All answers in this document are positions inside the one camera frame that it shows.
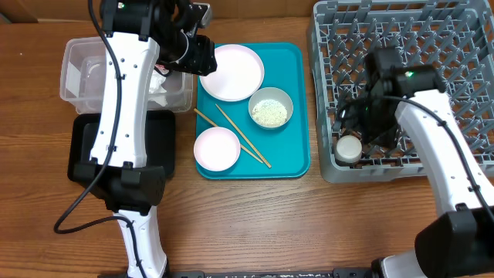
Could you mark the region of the white cup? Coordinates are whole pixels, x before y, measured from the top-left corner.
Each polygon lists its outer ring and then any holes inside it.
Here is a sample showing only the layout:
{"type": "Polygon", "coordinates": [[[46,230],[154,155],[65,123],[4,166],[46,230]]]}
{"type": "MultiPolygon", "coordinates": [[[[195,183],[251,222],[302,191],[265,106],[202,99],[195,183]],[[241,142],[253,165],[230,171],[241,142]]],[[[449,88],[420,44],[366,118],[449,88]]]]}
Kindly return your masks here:
{"type": "Polygon", "coordinates": [[[334,147],[335,161],[340,166],[354,166],[361,159],[362,143],[353,135],[345,135],[337,140],[334,147]]]}

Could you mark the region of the white napkin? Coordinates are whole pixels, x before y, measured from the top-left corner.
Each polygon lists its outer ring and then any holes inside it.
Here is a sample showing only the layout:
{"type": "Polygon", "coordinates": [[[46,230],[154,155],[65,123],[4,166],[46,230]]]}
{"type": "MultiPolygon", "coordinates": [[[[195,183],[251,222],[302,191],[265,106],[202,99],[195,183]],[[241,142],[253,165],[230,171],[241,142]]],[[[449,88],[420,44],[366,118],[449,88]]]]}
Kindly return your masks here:
{"type": "Polygon", "coordinates": [[[154,101],[161,107],[165,107],[167,105],[165,98],[167,91],[162,87],[165,81],[165,76],[161,75],[157,70],[153,71],[149,87],[149,100],[154,101]]]}

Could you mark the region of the grey bowl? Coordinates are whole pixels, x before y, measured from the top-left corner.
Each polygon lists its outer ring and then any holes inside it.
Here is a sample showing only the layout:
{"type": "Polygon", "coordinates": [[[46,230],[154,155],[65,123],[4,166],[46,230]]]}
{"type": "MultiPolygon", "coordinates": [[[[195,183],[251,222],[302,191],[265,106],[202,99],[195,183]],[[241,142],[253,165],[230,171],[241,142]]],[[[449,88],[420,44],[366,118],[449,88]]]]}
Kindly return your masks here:
{"type": "Polygon", "coordinates": [[[249,116],[251,119],[260,127],[268,129],[268,130],[273,130],[273,129],[278,129],[283,126],[285,126],[288,121],[290,120],[291,116],[293,115],[293,102],[290,96],[284,91],[279,88],[275,87],[266,87],[257,90],[249,99],[249,104],[248,104],[248,111],[249,111],[249,116]],[[288,111],[288,119],[286,122],[279,126],[279,127],[263,127],[259,124],[257,124],[253,118],[252,118],[252,108],[261,100],[277,100],[279,101],[288,111]]]}

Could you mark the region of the red snack wrapper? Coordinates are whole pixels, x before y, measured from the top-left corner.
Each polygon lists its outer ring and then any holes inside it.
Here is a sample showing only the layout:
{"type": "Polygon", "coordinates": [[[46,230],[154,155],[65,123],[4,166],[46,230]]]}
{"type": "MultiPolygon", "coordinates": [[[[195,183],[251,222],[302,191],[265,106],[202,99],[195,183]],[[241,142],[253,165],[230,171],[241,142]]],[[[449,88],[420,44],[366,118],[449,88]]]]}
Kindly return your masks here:
{"type": "Polygon", "coordinates": [[[164,76],[164,77],[167,77],[167,76],[170,76],[173,71],[172,70],[169,70],[169,69],[165,69],[163,67],[159,67],[159,66],[155,66],[154,67],[154,70],[159,73],[160,75],[164,76]]]}

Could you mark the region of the cooked white rice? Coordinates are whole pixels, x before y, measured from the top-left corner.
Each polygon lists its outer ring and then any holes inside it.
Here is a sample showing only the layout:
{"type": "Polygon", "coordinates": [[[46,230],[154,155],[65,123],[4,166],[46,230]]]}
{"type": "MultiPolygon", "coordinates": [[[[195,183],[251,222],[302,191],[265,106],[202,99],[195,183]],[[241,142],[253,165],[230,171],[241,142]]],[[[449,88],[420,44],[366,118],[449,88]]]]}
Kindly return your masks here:
{"type": "Polygon", "coordinates": [[[252,108],[252,118],[263,127],[279,127],[288,119],[288,111],[277,100],[261,100],[252,108]]]}

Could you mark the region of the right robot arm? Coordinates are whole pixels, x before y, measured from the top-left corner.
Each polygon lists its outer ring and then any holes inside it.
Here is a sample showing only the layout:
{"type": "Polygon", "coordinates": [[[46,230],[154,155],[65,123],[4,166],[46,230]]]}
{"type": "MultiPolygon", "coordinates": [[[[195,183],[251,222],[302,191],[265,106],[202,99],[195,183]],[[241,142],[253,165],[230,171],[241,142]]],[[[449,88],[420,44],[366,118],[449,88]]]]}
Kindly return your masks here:
{"type": "Polygon", "coordinates": [[[393,148],[398,131],[411,139],[435,196],[438,218],[414,248],[376,259],[368,277],[461,277],[493,271],[493,186],[453,117],[450,98],[431,65],[406,67],[393,47],[364,58],[363,93],[336,118],[365,144],[393,148]]]}

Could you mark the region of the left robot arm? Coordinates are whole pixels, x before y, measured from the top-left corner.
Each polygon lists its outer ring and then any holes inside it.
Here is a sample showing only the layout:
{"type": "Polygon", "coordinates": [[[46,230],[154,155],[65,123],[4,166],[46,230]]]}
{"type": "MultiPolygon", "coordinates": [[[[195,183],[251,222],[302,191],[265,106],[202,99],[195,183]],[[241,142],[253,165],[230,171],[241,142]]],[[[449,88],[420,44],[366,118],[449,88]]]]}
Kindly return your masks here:
{"type": "Polygon", "coordinates": [[[147,163],[145,132],[152,73],[206,76],[216,70],[215,45],[200,30],[211,6],[191,1],[104,1],[92,14],[106,47],[103,106],[89,156],[76,162],[73,177],[85,195],[102,199],[123,234],[129,277],[165,277],[157,205],[166,171],[147,163]]]}

